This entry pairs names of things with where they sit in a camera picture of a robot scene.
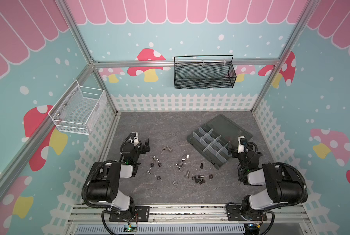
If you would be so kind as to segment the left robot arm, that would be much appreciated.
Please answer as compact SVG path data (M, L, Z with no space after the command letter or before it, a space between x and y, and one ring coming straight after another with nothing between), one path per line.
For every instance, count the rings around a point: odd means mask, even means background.
M149 139L142 142L137 132L130 133L120 146L118 161L95 162L82 188L82 199L91 208L102 208L128 221L136 216L132 197L119 190L120 179L135 177L141 154L150 152Z

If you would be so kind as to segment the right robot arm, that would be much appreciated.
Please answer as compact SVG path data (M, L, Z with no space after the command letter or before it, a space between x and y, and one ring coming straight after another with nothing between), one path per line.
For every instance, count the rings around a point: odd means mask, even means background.
M239 160L240 182L247 186L265 186L263 191L242 200L239 210L243 219L256 219L271 209L296 206L307 201L306 180L292 165L276 162L259 166L263 154L254 142L244 136L238 137L238 147L230 148L228 153Z

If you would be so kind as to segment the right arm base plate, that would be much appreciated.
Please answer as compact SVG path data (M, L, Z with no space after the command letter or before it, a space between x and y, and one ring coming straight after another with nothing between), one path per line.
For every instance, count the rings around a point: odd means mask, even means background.
M240 222L265 222L267 216L263 211L256 211L250 208L243 209L241 205L230 203L225 206L226 214L229 221Z

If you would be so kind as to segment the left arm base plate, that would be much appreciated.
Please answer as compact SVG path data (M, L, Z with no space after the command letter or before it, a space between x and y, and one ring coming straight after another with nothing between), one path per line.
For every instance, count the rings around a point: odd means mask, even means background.
M108 220L109 222L148 222L149 213L149 206L135 206L134 210L130 208L128 211L120 213L113 212Z

